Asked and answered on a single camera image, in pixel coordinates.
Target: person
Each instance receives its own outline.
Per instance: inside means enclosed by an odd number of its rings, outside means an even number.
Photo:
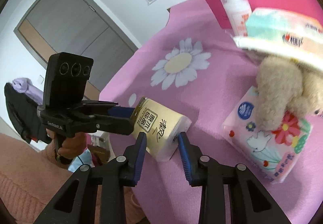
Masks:
[[[54,132],[48,130],[47,133],[55,138]],[[66,158],[74,158],[82,154],[85,147],[86,135],[80,132],[74,138],[67,138],[58,152]],[[0,223],[32,224],[72,175],[67,168],[68,165],[55,159],[54,141],[36,152],[24,141],[0,134]],[[145,214],[131,188],[125,187],[124,193],[127,224],[136,224]],[[99,222],[100,196],[101,187],[98,188],[95,223]]]

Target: light switch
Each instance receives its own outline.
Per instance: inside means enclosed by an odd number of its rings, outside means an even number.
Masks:
[[[39,75],[39,77],[38,77],[38,79],[37,79],[37,82],[38,82],[39,84],[42,84],[42,83],[44,82],[44,78],[43,78],[41,75]]]

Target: pink sweater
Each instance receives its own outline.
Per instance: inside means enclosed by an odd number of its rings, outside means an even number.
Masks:
[[[72,174],[55,160],[54,149],[52,142],[37,153],[25,142],[0,134],[0,198],[17,224],[32,224]],[[127,224],[145,217],[133,197],[131,189],[125,189]],[[99,213],[99,200],[96,206]]]

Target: daisy print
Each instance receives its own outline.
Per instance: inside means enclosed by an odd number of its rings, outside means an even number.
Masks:
[[[192,45],[192,39],[180,41],[180,49],[174,47],[173,51],[159,60],[152,68],[156,71],[151,77],[151,86],[160,83],[162,90],[166,90],[175,81],[175,86],[187,85],[189,81],[197,78],[197,70],[207,69],[211,53],[203,53],[203,46],[200,41]]]

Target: white plastic bottle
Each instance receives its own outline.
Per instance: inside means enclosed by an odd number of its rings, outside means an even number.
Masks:
[[[223,7],[235,35],[247,36],[245,22],[252,13],[248,0],[226,0]]]

